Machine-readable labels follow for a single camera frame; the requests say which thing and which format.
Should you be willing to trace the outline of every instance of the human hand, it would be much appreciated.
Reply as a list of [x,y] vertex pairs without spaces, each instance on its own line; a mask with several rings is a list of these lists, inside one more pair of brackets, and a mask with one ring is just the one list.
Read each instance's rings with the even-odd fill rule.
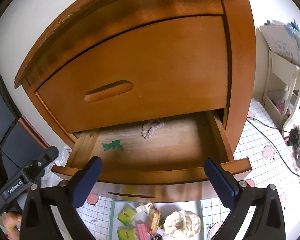
[[3,225],[7,230],[9,240],[19,240],[20,232],[16,226],[21,225],[21,215],[9,212],[4,216]]

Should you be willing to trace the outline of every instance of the drawer handle cutout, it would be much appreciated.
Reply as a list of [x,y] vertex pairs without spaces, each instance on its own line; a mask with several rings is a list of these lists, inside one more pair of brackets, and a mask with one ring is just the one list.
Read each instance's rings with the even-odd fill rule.
[[155,198],[154,196],[147,196],[147,195],[131,195],[131,194],[114,193],[114,192],[108,192],[108,193],[111,195],[123,196],[123,197]]
[[96,88],[84,95],[87,103],[96,102],[101,99],[117,96],[133,89],[133,84],[127,80],[119,80],[111,84]]

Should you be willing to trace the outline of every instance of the pastel rope toy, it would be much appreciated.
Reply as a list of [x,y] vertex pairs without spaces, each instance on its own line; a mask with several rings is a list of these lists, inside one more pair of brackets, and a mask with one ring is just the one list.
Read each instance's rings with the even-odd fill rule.
[[[157,121],[158,124],[152,126],[149,130],[148,127],[154,122]],[[162,119],[152,119],[149,122],[147,122],[143,127],[142,127],[142,136],[144,139],[150,139],[151,135],[154,133],[155,130],[159,129],[160,127],[164,126],[164,121]]]

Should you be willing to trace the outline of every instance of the green toy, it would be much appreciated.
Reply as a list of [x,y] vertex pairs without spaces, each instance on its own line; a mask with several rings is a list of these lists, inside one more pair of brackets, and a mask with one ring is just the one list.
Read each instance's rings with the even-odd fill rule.
[[119,150],[123,151],[123,147],[120,145],[120,140],[112,141],[112,143],[103,143],[102,146],[104,151],[115,149],[116,147],[118,147]]

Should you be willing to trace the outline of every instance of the closed drawer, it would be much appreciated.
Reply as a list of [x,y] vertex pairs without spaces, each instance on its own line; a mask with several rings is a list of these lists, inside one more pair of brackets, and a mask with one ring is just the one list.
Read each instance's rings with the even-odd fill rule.
[[191,15],[224,14],[221,0],[109,0],[92,2],[70,17],[64,32],[33,60],[27,80],[35,90],[71,58],[105,39],[155,21]]
[[221,16],[138,28],[90,49],[37,91],[68,133],[226,107]]

